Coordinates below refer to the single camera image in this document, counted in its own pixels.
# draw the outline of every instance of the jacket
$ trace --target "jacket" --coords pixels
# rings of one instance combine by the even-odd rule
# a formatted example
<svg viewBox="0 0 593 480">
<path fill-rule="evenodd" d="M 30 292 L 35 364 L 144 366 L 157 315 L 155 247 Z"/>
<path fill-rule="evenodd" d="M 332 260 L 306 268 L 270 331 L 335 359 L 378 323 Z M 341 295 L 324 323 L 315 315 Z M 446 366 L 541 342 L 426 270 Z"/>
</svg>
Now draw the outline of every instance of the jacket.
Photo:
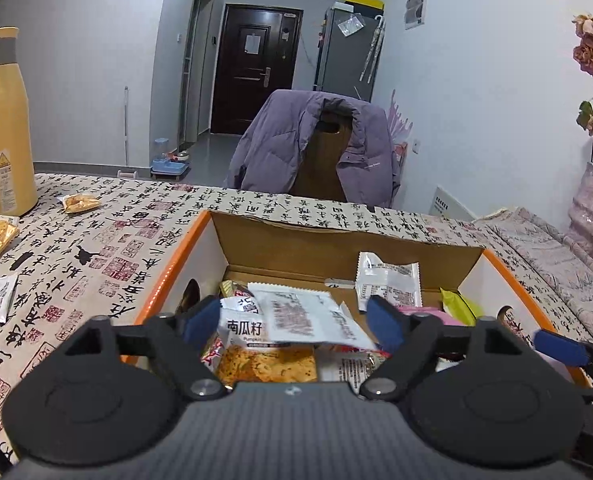
<svg viewBox="0 0 593 480">
<path fill-rule="evenodd" d="M 390 207 L 399 187 L 399 166 L 385 111 L 326 92 L 274 91 L 241 137 L 224 187 L 288 192 L 323 111 L 352 117 L 350 142 L 337 163 L 348 202 Z"/>
</svg>

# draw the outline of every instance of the door handle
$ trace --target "door handle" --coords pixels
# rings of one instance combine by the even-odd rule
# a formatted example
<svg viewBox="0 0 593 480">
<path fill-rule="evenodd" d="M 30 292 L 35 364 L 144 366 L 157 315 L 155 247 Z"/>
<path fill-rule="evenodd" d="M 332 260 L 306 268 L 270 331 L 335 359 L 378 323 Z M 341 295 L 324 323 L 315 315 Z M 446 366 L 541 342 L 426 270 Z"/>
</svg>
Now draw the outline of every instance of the door handle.
<svg viewBox="0 0 593 480">
<path fill-rule="evenodd" d="M 263 80 L 263 88 L 267 88 L 270 85 L 270 70 L 269 66 L 265 69 L 265 79 Z"/>
</svg>

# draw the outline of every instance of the floor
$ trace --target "floor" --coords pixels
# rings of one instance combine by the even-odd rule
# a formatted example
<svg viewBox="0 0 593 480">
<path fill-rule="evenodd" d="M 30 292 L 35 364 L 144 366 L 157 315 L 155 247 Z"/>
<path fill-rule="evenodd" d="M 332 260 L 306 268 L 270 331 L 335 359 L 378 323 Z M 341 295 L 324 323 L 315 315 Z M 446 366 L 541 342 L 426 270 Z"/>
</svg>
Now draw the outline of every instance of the floor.
<svg viewBox="0 0 593 480">
<path fill-rule="evenodd" d="M 230 160 L 241 136 L 201 134 L 190 148 L 190 173 L 185 184 L 223 186 Z"/>
</svg>

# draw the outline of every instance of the chinese calligraphy tablecloth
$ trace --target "chinese calligraphy tablecloth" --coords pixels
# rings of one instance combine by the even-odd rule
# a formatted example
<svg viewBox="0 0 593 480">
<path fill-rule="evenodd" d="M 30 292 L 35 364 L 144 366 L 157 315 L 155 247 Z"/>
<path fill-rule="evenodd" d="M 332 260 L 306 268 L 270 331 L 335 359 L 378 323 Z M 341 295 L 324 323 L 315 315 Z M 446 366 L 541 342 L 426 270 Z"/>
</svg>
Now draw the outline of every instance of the chinese calligraphy tablecloth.
<svg viewBox="0 0 593 480">
<path fill-rule="evenodd" d="M 7 393 L 91 316 L 130 324 L 176 244 L 205 208 L 304 226 L 361 230 L 424 242 L 487 246 L 563 335 L 591 339 L 541 277 L 497 234 L 468 222 L 285 194 L 38 174 L 39 202 L 0 257 L 0 276 L 19 274 L 8 322 L 0 325 L 0 409 Z M 102 207 L 63 213 L 56 197 L 88 191 Z M 1 424 L 0 447 L 12 454 Z"/>
</svg>

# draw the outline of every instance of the yellow thermos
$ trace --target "yellow thermos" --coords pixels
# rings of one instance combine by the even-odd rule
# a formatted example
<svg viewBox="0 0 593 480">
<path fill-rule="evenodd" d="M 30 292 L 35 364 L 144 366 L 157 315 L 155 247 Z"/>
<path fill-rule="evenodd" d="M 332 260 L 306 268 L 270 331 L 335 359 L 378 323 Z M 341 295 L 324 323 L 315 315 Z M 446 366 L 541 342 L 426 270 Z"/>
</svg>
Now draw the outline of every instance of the yellow thermos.
<svg viewBox="0 0 593 480">
<path fill-rule="evenodd" d="M 21 216 L 38 200 L 28 96 L 16 61 L 18 28 L 0 28 L 0 214 Z"/>
</svg>

